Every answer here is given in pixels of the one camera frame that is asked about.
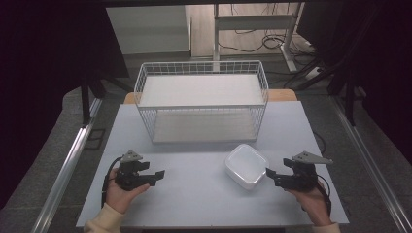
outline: wooden edge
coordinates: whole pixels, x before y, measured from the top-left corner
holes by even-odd
[[[296,94],[291,89],[269,89],[269,102],[276,101],[297,101]],[[123,104],[134,104],[134,93],[130,92],[124,98]]]

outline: sleeve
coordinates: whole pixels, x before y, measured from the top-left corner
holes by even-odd
[[[88,220],[84,227],[85,233],[120,233],[120,224],[124,215],[104,204],[99,214]]]
[[[312,228],[314,233],[340,233],[338,223],[329,226],[313,226]]]

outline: white wire basket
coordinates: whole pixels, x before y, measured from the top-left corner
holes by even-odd
[[[260,61],[144,63],[134,89],[154,143],[248,142],[267,104]]]

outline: human hand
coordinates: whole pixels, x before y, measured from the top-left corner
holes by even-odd
[[[149,189],[150,185],[144,184],[138,186],[130,191],[121,189],[115,182],[117,168],[110,172],[109,185],[106,194],[106,203],[112,207],[115,211],[125,214],[131,201],[139,194]]]
[[[314,188],[309,192],[299,192],[290,189],[285,189],[285,191],[296,197],[297,202],[300,203],[303,210],[306,211],[315,226],[332,225],[332,221],[327,213],[324,196],[317,188]]]

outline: plastic tub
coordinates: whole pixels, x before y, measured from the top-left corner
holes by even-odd
[[[268,160],[246,144],[235,148],[225,160],[226,172],[242,187],[253,189],[266,174]]]

